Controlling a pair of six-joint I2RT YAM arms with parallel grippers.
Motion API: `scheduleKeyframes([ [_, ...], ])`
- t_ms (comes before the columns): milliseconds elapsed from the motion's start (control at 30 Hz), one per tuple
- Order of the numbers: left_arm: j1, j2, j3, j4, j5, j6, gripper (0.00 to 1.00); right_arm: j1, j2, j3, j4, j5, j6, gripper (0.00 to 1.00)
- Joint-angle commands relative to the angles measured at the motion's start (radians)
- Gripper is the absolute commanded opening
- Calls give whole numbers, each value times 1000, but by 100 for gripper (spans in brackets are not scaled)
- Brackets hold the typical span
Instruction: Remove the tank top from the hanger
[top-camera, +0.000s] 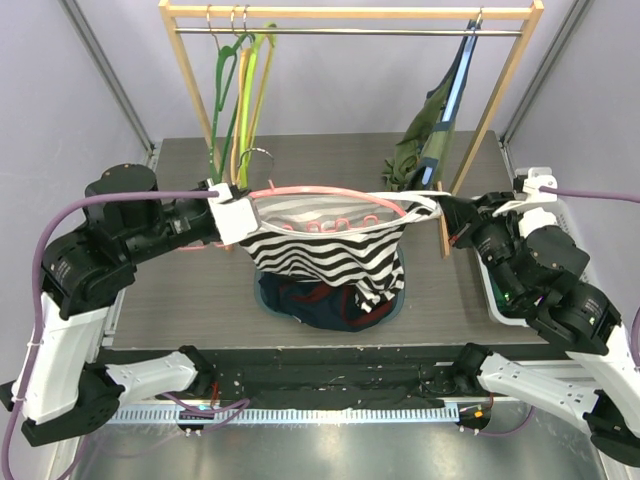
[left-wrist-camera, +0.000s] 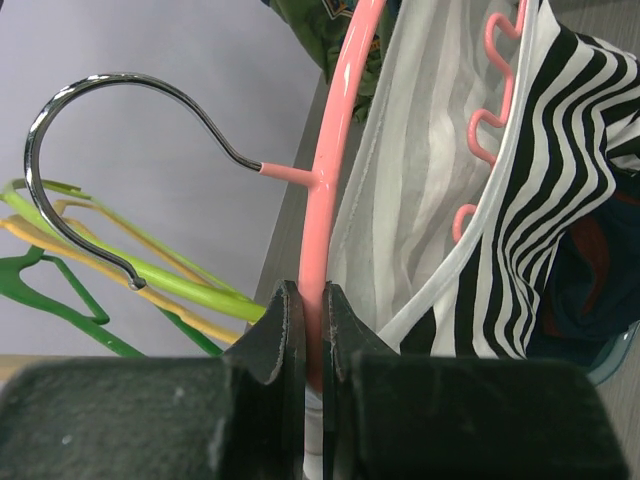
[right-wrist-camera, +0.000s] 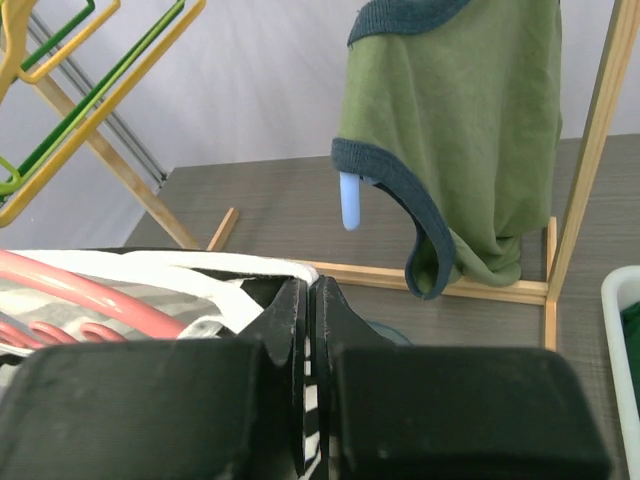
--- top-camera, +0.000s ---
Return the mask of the pink hanger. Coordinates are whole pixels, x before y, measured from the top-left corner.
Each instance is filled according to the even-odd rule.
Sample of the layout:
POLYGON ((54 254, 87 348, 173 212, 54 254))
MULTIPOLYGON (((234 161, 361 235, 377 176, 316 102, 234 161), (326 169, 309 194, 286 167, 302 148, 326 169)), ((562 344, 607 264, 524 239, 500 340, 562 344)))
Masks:
MULTIPOLYGON (((274 157, 265 149, 251 147, 239 154, 236 152, 236 148, 233 148, 229 160, 223 159, 223 155, 220 155, 220 178, 228 178, 233 185, 240 187, 241 180, 247 176, 246 169, 243 167, 242 162, 244 157, 252 152, 268 156, 272 161, 272 165, 275 165, 274 157)), ((358 202, 358 204, 374 205, 376 208, 388 209, 398 217, 404 217, 406 215, 406 211, 401 206, 391 200, 382 198, 380 195, 338 187, 275 187, 273 183, 269 181, 269 187, 267 189, 249 191, 247 195, 252 200, 297 200, 301 201, 306 209, 309 209, 311 204, 318 205, 313 207, 313 210, 318 211, 321 209, 327 210, 330 205, 337 205, 339 202, 351 202, 352 204, 358 202)))

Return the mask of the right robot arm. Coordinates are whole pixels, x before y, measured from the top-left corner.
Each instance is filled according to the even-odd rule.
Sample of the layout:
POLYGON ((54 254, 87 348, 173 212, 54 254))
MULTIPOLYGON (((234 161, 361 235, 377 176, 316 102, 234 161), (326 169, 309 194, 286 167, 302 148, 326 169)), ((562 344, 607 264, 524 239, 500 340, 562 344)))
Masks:
POLYGON ((590 261, 556 216, 525 207, 510 193, 438 201, 449 243, 481 259, 506 302, 550 346, 581 365, 594 388, 562 382, 478 344, 469 343, 452 366, 465 395, 514 397, 588 435, 612 459, 639 465, 639 369, 621 315, 599 288, 582 281, 590 261))

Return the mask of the striped black white tank top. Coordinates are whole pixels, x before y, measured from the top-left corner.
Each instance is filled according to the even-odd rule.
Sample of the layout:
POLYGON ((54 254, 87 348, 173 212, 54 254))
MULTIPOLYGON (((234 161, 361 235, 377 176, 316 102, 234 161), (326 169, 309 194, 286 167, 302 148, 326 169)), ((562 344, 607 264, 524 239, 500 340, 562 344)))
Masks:
POLYGON ((407 226, 441 217, 435 197, 420 192, 364 192, 401 206, 404 217, 385 208, 339 202, 327 210, 297 200, 253 200, 260 228, 243 241, 256 268, 298 282, 351 286, 355 304, 371 312, 405 288, 399 249, 407 226))

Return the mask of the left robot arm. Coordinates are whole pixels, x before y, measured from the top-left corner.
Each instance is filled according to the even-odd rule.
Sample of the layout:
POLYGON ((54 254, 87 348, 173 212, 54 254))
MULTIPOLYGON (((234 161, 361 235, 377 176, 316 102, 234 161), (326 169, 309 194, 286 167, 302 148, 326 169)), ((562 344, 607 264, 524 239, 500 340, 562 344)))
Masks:
POLYGON ((97 360, 99 336, 139 264, 197 241, 219 241, 205 182, 181 194, 161 192, 144 165, 106 170, 85 189, 84 222, 36 255, 40 337, 29 381, 1 387, 7 409, 21 406, 21 431, 33 447, 88 435, 127 404, 165 393, 200 399, 215 369, 193 346, 129 365, 97 360))

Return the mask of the light blue hanger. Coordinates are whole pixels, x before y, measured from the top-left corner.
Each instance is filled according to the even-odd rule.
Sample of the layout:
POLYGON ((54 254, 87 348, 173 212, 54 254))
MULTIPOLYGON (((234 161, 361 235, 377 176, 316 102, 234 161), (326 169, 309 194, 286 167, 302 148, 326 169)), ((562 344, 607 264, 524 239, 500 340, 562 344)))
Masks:
POLYGON ((419 190, 432 190, 442 179, 444 166, 449 156, 450 147, 455 133, 455 122, 460 103, 466 87, 468 72, 477 43, 475 33, 481 29, 483 20, 478 16, 468 23, 471 31, 460 43, 456 57, 447 71, 445 78, 436 90, 428 95, 428 100, 441 97, 440 109, 434 126, 419 155, 416 170, 411 180, 411 187, 419 190))

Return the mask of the green velvet hanger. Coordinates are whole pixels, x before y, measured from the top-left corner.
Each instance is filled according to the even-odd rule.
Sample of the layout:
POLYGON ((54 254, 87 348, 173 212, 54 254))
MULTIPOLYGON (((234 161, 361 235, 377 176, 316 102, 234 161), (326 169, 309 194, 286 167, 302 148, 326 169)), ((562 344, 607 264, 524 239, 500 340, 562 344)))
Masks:
POLYGON ((245 42, 250 45, 255 41, 255 35, 251 33, 243 33, 239 35, 236 41, 231 45, 217 47, 217 59, 215 63, 214 74, 214 104, 213 115, 210 128, 209 139, 211 146, 209 147, 209 169, 211 178, 215 181, 221 181, 225 170, 226 156, 230 147, 232 129, 235 126, 238 104, 235 104, 230 125, 227 128, 223 152, 218 152, 217 138, 220 114, 225 108, 228 98, 231 82, 234 79, 236 66, 239 59, 239 52, 245 42))

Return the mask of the orange yellow hanger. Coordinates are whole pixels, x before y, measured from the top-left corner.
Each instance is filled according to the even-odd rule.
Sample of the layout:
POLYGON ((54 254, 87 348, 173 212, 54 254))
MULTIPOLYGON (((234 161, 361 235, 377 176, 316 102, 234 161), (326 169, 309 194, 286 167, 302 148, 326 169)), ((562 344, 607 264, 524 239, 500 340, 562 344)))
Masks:
POLYGON ((246 139, 247 109, 250 104, 253 74, 250 73, 250 66, 256 56, 256 42, 244 49, 240 55, 238 70, 238 105, 236 109, 236 120, 234 126, 234 138, 231 150, 231 179, 238 187, 243 187, 240 170, 241 147, 246 139))

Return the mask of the olive green tank top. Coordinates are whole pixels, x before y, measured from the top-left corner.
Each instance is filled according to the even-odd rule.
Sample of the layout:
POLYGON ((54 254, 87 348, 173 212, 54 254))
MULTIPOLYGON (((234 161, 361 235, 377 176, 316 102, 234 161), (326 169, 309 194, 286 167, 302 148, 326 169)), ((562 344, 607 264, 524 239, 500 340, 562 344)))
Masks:
POLYGON ((384 163, 382 178, 389 191, 433 190, 442 180, 455 132, 455 120, 444 119, 452 80, 428 92, 394 154, 384 163))

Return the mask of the neon yellow hanger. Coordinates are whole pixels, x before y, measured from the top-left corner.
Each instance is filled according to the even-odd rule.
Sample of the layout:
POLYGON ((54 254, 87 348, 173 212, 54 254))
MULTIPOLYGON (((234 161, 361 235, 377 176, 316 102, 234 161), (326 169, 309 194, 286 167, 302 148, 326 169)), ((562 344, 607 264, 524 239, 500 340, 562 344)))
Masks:
MULTIPOLYGON (((250 104, 247 109, 246 139, 241 147, 241 153, 255 145, 255 137, 276 47, 276 38, 273 33, 257 34, 254 42, 257 43, 256 56, 250 66, 250 73, 253 74, 253 82, 251 95, 249 96, 250 104)), ((252 153, 247 154, 242 162, 243 167, 246 169, 247 176, 242 179, 243 187, 240 188, 248 187, 251 155, 252 153)))

